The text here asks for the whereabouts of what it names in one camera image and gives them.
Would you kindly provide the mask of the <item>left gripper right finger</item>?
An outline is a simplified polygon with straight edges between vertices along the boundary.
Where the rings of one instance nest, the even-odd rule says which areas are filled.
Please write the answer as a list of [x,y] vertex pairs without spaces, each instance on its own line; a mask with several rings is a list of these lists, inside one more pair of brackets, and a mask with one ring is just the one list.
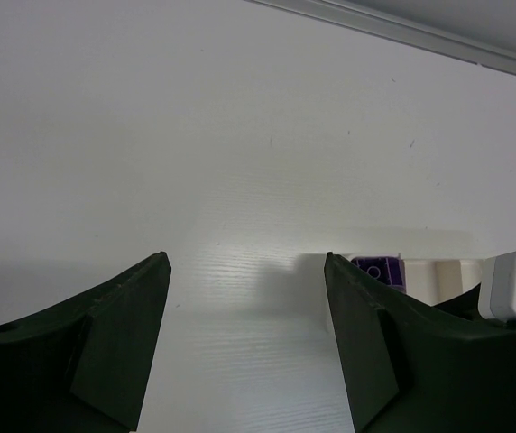
[[516,321],[478,289],[430,306],[329,253],[327,300],[358,432],[516,432]]

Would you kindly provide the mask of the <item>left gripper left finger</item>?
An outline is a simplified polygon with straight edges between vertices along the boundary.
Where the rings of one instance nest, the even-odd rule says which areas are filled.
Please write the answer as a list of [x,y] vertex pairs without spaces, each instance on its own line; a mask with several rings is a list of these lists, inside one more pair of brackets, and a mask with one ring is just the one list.
[[0,325],[0,432],[135,432],[169,286],[159,252]]

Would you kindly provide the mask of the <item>purple lego brick top pile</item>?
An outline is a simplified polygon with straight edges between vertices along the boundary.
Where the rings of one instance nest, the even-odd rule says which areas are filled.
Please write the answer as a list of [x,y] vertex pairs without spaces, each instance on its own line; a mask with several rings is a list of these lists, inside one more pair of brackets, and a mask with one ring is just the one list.
[[404,261],[395,256],[356,256],[350,262],[375,280],[406,293]]

